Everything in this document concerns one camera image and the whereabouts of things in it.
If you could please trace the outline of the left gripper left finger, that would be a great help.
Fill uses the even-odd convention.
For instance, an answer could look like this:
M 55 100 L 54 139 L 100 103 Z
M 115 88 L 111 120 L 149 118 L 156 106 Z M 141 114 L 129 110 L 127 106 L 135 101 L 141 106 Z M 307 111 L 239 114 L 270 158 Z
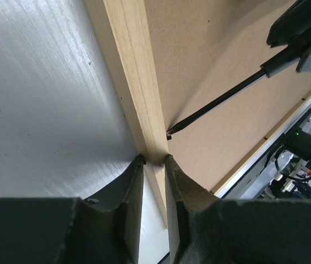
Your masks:
M 144 164 L 87 199 L 0 198 L 0 263 L 137 263 Z

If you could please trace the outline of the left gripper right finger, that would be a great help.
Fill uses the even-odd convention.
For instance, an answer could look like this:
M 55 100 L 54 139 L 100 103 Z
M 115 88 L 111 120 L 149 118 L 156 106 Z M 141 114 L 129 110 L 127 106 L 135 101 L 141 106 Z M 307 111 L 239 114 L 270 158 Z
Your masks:
M 311 200 L 219 199 L 165 158 L 171 263 L 311 263 Z

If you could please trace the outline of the red handled screwdriver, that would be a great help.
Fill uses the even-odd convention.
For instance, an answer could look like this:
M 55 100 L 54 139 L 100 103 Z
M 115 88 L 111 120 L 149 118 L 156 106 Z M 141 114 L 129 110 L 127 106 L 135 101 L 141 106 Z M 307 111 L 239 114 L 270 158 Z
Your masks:
M 301 59 L 302 54 L 307 50 L 307 45 L 300 46 L 296 43 L 294 45 L 288 45 L 285 49 L 279 52 L 277 55 L 273 56 L 265 63 L 260 66 L 260 70 L 246 78 L 230 90 L 226 91 L 224 94 L 214 99 L 210 103 L 206 104 L 204 107 L 200 108 L 193 114 L 184 118 L 180 122 L 176 123 L 174 126 L 169 128 L 166 132 L 167 140 L 172 139 L 172 135 L 183 130 L 187 126 L 194 123 L 203 115 L 207 114 L 212 109 L 221 105 L 222 103 L 229 100 L 231 97 L 235 96 L 239 92 L 248 88 L 250 85 L 253 85 L 255 82 L 260 79 L 267 77 L 270 78 L 277 73 L 285 70 L 289 66 L 293 65 L 295 62 Z

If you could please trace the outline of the wooden picture frame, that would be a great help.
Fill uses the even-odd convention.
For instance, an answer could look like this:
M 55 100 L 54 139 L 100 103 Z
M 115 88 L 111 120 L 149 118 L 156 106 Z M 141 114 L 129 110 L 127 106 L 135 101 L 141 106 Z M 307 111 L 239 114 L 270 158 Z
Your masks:
M 311 73 L 263 78 L 166 139 L 178 121 L 274 56 L 271 25 L 292 1 L 86 1 L 85 6 L 146 175 L 166 217 L 172 154 L 197 183 L 223 196 L 254 155 L 311 97 Z

